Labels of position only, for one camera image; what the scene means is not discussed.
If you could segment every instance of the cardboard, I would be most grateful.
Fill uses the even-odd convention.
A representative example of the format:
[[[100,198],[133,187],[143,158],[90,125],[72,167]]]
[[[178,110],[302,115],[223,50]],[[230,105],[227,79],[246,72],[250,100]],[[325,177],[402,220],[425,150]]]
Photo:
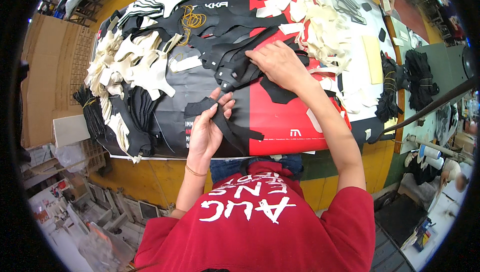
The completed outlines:
[[[383,70],[380,58],[380,43],[378,38],[369,35],[362,35],[363,45],[367,53],[368,66],[372,84],[383,83]]]
[[[21,57],[30,65],[21,85],[24,148],[54,143],[53,119],[83,114],[72,95],[87,74],[93,37],[81,25],[33,16]]]

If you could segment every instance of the cardboard box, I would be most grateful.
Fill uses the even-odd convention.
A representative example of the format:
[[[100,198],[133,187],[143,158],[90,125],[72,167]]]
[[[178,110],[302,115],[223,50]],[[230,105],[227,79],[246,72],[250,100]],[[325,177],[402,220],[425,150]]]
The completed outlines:
[[[471,135],[465,132],[458,132],[455,135],[455,144],[459,147],[463,147],[463,151],[473,154],[474,139]]]
[[[21,57],[30,65],[21,85],[24,148],[54,143],[53,119],[83,114],[72,95],[87,74],[93,37],[81,25],[33,16]]]

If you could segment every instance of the rubber band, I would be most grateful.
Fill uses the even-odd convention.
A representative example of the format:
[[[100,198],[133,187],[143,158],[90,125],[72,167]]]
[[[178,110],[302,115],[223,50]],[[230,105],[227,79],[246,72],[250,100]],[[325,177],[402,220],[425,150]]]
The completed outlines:
[[[182,56],[179,61],[183,60],[183,53],[178,53],[177,55],[175,55],[175,56],[172,58],[172,60],[170,61],[169,66],[168,66],[170,72],[172,72],[172,73],[174,73],[174,74],[175,74],[175,73],[178,73],[178,71],[176,71],[176,72],[172,71],[172,68],[171,68],[170,66],[172,65],[172,61],[176,60],[176,59],[177,59],[177,56],[179,56],[179,55]]]

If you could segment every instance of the metal rod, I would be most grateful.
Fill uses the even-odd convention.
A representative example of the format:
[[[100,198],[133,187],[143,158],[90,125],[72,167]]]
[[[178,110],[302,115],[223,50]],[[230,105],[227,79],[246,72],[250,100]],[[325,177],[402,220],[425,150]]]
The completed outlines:
[[[435,145],[434,143],[423,141],[421,139],[418,139],[417,136],[409,136],[409,137],[407,137],[407,140],[410,141],[410,142],[419,143],[419,144],[425,145],[427,147],[433,148],[435,150],[438,150],[441,153],[450,155],[451,157],[453,157],[458,162],[464,161],[464,162],[466,162],[467,164],[469,164],[473,167],[474,161],[472,159],[470,159],[470,158],[468,158],[468,157],[466,157],[462,154],[459,154],[455,151],[452,151],[452,150],[444,148],[444,147],[440,147],[438,145]]]
[[[424,109],[415,113],[410,118],[404,120],[403,122],[398,123],[397,125],[393,125],[392,127],[388,127],[387,129],[384,129],[378,135],[378,137],[375,139],[375,141],[369,142],[369,144],[375,144],[376,142],[378,142],[380,140],[380,138],[386,132],[389,132],[389,131],[392,131],[392,130],[397,130],[399,128],[407,126],[411,122],[414,122],[414,121],[418,120],[419,118],[421,118],[423,116],[426,116],[427,114],[433,112],[435,109],[437,109],[437,108],[441,107],[442,105],[446,104],[447,102],[449,102],[453,98],[455,98],[455,97],[457,97],[461,94],[464,94],[464,93],[468,92],[469,90],[473,89],[475,87],[475,84],[476,84],[476,79],[474,77],[470,78],[469,80],[465,81],[464,83],[460,84],[459,86],[451,89],[445,95],[441,96],[437,100],[431,102],[429,105],[425,106]]]

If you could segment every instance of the left hand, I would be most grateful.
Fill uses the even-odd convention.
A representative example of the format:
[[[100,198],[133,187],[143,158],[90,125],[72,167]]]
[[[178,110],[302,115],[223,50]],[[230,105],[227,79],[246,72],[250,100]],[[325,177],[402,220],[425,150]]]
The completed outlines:
[[[220,95],[220,88],[216,88],[211,94],[210,98],[216,100]],[[232,107],[235,105],[235,100],[232,100],[233,93],[225,94],[218,101],[222,106],[223,115],[229,119],[232,115]],[[190,134],[190,147],[188,152],[187,162],[190,168],[199,168],[202,164],[209,164],[210,159],[220,147],[223,139],[223,133],[217,125],[211,120],[213,115],[217,112],[218,106],[214,104],[212,108],[207,109],[201,115],[195,118]]]
[[[395,0],[388,0],[388,2],[390,3],[390,10],[389,11],[386,11],[385,13],[387,15],[391,15],[393,10],[395,9],[394,8],[394,4],[395,4]]]

